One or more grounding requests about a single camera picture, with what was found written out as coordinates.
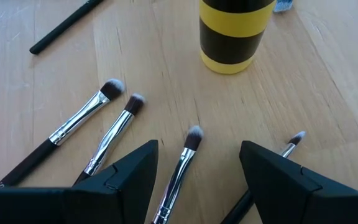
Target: silver ferrule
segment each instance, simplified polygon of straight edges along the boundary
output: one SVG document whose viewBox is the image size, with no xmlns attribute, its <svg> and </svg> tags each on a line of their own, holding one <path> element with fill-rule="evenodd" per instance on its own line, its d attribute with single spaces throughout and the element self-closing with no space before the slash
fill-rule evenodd
<svg viewBox="0 0 358 224">
<path fill-rule="evenodd" d="M 109 151 L 116 147 L 117 143 L 122 138 L 122 134 L 124 134 L 134 117 L 135 116 L 128 111 L 122 111 L 109 131 L 104 135 L 98 150 L 93 154 L 92 159 L 89 161 L 88 165 L 86 165 L 84 172 L 93 175 L 98 171 L 103 165 Z"/>
<path fill-rule="evenodd" d="M 49 140 L 57 146 L 63 144 L 88 118 L 109 102 L 109 98 L 98 91 L 79 112 L 51 134 Z"/>
<path fill-rule="evenodd" d="M 287 144 L 283 149 L 281 156 L 287 158 L 295 148 L 296 148 L 296 144 L 292 144 L 292 143 Z"/>
<path fill-rule="evenodd" d="M 154 216 L 154 224 L 166 224 L 168 223 L 169 216 L 178 197 L 181 183 L 185 177 L 186 170 L 190 165 L 195 151 L 185 148 L 180 156 L 180 160 L 172 174 L 171 181 L 165 189 L 163 198 L 158 207 L 157 213 Z"/>
</svg>

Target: yellow and black striped cup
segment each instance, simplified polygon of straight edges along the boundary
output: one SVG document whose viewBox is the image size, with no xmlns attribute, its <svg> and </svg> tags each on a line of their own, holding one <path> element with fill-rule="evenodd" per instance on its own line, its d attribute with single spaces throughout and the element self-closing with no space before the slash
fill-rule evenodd
<svg viewBox="0 0 358 224">
<path fill-rule="evenodd" d="M 200 0 L 201 58 L 212 71 L 234 74 L 248 67 L 275 0 Z"/>
</svg>

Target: light wood surface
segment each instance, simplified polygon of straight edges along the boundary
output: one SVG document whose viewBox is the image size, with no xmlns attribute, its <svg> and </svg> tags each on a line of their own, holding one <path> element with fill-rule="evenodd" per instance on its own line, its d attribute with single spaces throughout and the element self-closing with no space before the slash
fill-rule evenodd
<svg viewBox="0 0 358 224">
<path fill-rule="evenodd" d="M 93 116 L 21 186 L 70 186 L 133 92 L 147 106 L 109 157 L 159 141 L 146 223 L 188 128 L 205 138 L 170 223 L 219 223 L 247 185 L 242 140 L 358 190 L 358 1 L 299 0 L 274 14 L 255 61 L 238 75 L 209 71 L 199 55 L 198 1 L 105 0 L 39 56 L 29 48 L 83 0 L 0 0 L 0 179 L 109 78 L 126 93 Z M 261 223 L 253 207 L 242 221 Z"/>
</svg>

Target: black stripe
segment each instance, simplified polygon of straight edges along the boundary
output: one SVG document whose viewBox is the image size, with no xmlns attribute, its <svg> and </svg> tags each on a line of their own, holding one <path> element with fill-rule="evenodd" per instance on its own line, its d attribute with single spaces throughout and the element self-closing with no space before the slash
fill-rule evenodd
<svg viewBox="0 0 358 224">
<path fill-rule="evenodd" d="M 274 0 L 203 0 L 207 5 L 223 12 L 253 12 L 268 6 Z"/>
<path fill-rule="evenodd" d="M 200 18 L 200 42 L 203 52 L 215 62 L 241 63 L 255 53 L 263 31 L 252 37 L 229 37 L 210 29 Z"/>
</svg>

